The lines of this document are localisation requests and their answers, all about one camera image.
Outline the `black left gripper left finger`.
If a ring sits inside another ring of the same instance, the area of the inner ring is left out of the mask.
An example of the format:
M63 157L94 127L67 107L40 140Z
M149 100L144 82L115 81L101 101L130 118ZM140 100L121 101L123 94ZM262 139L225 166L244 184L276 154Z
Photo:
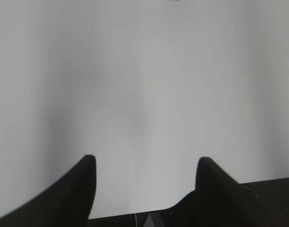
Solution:
M84 156L38 196L0 217L0 227L85 227L96 192L96 159Z

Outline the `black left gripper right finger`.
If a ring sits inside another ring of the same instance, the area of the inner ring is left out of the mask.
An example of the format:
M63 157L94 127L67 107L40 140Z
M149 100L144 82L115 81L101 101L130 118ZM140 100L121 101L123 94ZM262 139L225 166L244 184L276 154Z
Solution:
M257 193L239 184L210 157L198 161L195 191L201 226L258 226Z

